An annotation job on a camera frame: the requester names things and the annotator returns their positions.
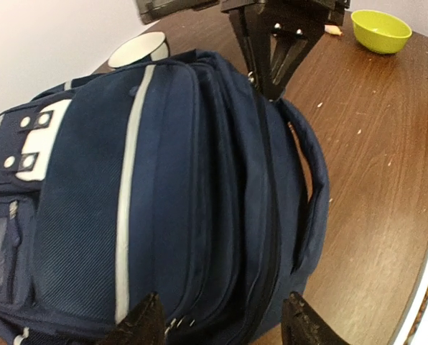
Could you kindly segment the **navy blue student backpack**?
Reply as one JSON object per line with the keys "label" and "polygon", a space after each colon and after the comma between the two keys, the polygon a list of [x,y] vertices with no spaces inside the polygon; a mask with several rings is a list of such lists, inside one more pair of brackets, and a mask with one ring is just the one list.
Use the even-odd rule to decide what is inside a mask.
{"label": "navy blue student backpack", "polygon": [[329,194],[305,117],[215,52],[47,90],[0,114],[0,337],[92,344],[154,292],[169,344],[247,344],[305,289]]}

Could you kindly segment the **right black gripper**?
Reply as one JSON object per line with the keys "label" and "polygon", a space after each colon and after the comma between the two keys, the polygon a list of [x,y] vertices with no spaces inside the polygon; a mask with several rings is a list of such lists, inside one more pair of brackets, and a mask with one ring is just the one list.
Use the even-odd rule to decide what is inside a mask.
{"label": "right black gripper", "polygon": [[[349,8],[350,0],[221,1],[220,11],[228,13],[255,86],[265,97],[276,100],[324,34],[324,24],[341,25]],[[261,15],[265,10],[285,19],[296,17],[279,19],[270,34]],[[273,50],[270,36],[275,41]]]}

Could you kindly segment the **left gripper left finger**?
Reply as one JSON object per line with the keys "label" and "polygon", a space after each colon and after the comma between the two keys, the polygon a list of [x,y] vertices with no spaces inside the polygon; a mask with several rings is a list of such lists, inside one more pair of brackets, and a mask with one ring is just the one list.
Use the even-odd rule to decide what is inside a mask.
{"label": "left gripper left finger", "polygon": [[166,344],[165,331],[162,302],[157,293],[150,293],[98,343],[100,345],[162,345]]}

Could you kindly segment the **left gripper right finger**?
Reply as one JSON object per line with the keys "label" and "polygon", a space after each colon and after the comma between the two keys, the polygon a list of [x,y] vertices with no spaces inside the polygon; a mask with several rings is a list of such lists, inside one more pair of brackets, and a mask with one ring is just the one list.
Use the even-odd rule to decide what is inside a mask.
{"label": "left gripper right finger", "polygon": [[298,292],[283,301],[281,333],[284,345],[349,345]]}

